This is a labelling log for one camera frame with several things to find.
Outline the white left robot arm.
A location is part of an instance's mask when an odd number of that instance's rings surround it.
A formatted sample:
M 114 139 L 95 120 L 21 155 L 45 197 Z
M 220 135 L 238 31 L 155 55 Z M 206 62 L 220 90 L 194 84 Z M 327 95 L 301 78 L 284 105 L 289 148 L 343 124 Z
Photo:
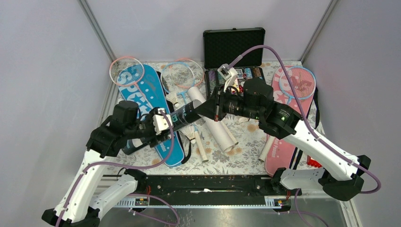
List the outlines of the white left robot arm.
M 97 128 L 86 144 L 83 160 L 73 183 L 55 208 L 43 212 L 41 219 L 53 227 L 96 227 L 102 216 L 130 192 L 142 194 L 147 182 L 131 175 L 137 170 L 151 169 L 164 164 L 175 146 L 173 122 L 169 112 L 153 108 L 144 116 L 139 115 L 139 105 L 121 101 Z M 144 146 L 155 146 L 170 140 L 170 150 L 160 162 L 148 166 L 130 166 L 115 161 L 119 152 L 131 139 L 144 139 Z M 109 166 L 128 171 L 116 185 L 111 186 L 96 201 L 92 197 Z

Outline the white cardboard tube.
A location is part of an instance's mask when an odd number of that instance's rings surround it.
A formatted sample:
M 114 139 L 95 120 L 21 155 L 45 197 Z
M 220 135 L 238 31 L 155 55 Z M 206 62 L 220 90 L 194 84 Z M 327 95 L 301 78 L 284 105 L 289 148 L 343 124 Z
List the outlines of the white cardboard tube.
M 196 86 L 191 87 L 187 93 L 191 100 L 197 99 L 202 103 L 206 102 L 205 96 Z M 212 133 L 216 143 L 223 152 L 229 152 L 236 146 L 237 141 L 235 140 L 234 135 L 222 121 L 216 122 L 207 117 L 203 117 L 203 119 L 207 128 Z

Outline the white feather shuttlecock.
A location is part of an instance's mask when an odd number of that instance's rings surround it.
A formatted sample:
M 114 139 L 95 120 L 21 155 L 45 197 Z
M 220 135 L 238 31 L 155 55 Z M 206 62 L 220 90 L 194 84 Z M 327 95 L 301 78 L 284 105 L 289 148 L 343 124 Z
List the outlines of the white feather shuttlecock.
M 181 132 L 187 137 L 187 139 L 190 141 L 191 144 L 195 144 L 196 143 L 196 139 L 195 139 L 195 128 L 194 126 L 190 125 L 187 126 L 183 129 L 181 129 Z

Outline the blue badminton racket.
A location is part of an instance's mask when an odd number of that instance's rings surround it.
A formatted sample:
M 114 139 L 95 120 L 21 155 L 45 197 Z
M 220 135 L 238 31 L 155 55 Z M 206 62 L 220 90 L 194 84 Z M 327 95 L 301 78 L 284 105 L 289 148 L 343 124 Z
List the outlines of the blue badminton racket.
M 166 100 L 174 106 L 174 112 L 170 114 L 174 130 L 181 130 L 185 135 L 189 136 L 190 141 L 195 141 L 202 162 L 208 162 L 209 159 L 201 143 L 199 132 L 193 126 L 193 123 L 201 118 L 196 113 L 201 101 L 194 99 L 187 103 L 185 99 L 185 93 L 195 85 L 193 70 L 185 62 L 171 62 L 162 69 L 160 79 L 166 92 Z

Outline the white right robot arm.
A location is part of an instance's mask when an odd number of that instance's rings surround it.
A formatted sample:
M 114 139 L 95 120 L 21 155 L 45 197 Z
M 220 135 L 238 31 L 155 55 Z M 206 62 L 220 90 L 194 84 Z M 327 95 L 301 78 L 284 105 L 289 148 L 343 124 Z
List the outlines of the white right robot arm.
M 294 145 L 321 165 L 309 170 L 278 168 L 271 179 L 271 188 L 278 195 L 305 189 L 324 191 L 337 200 L 349 201 L 362 192 L 362 174 L 369 167 L 370 158 L 351 155 L 323 137 L 298 111 L 276 102 L 273 88 L 260 79 L 247 80 L 242 95 L 216 87 L 210 99 L 196 107 L 195 112 L 214 121 L 227 114 L 255 119 L 266 134 Z

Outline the black shuttlecock tube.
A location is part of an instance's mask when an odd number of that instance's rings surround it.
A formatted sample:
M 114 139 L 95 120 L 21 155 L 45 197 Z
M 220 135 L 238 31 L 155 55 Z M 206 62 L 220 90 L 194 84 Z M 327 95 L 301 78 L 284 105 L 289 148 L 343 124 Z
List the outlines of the black shuttlecock tube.
M 200 104 L 201 104 L 201 102 L 199 100 L 195 99 L 192 102 L 190 102 L 190 103 L 180 107 L 179 109 L 175 110 L 174 112 L 170 113 L 174 132 L 180 130 L 181 128 L 183 128 L 201 118 L 200 115 L 195 113 L 195 108 L 198 107 Z M 133 152 L 141 149 L 141 148 L 132 148 L 131 147 L 131 140 L 132 140 L 131 133 L 133 132 L 134 126 L 137 125 L 138 122 L 142 119 L 143 118 L 138 118 L 137 120 L 135 120 L 135 122 L 132 126 L 128 126 L 126 129 L 124 129 L 124 136 L 128 139 L 128 141 L 127 141 L 127 145 L 122 148 L 122 151 L 126 155 L 130 155 Z

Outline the blue racket cover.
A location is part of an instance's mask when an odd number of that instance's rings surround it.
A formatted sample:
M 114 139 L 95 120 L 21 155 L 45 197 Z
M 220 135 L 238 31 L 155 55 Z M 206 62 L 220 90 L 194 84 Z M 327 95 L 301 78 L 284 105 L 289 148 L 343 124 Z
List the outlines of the blue racket cover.
M 159 75 L 152 66 L 143 64 L 143 69 L 139 65 L 127 67 L 117 73 L 117 82 L 122 85 L 136 82 L 136 84 L 128 87 L 119 86 L 119 91 L 124 100 L 136 102 L 142 114 L 149 113 L 154 107 L 164 108 L 167 113 L 170 113 L 167 110 L 168 105 Z M 179 166 L 184 159 L 184 150 L 179 139 L 180 137 L 175 132 L 174 148 L 170 158 L 165 162 L 168 167 Z M 155 150 L 164 159 L 169 152 L 170 146 L 171 140 L 168 139 L 155 146 Z

